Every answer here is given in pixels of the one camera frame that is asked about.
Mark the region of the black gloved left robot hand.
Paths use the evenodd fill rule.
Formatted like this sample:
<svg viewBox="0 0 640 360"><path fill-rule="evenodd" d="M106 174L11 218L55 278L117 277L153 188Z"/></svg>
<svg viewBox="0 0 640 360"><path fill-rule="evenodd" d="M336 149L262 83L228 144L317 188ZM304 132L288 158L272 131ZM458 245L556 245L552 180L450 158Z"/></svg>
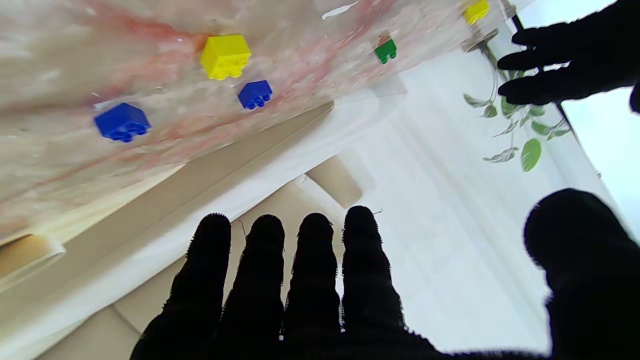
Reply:
<svg viewBox="0 0 640 360"><path fill-rule="evenodd" d="M514 105L542 106L630 87L630 108L638 113L639 15L637 0L617 0L573 22L519 30L511 40L525 50L502 57L498 68L558 69L509 80L499 87L499 95Z"/></svg>

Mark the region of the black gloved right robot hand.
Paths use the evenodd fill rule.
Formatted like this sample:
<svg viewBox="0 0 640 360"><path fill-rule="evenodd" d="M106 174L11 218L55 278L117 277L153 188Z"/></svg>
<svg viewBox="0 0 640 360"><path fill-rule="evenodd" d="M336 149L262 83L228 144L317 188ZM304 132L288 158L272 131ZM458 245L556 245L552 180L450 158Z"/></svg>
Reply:
<svg viewBox="0 0 640 360"><path fill-rule="evenodd" d="M224 284L232 228L220 213L198 225L162 312L133 360L637 360L639 246L592 193L567 188L531 209L523 243L545 272L551 351L446 353L408 330L374 213L344 219L343 297L333 227L323 214L299 228L286 303L285 231L266 214L246 236L231 290Z"/></svg>

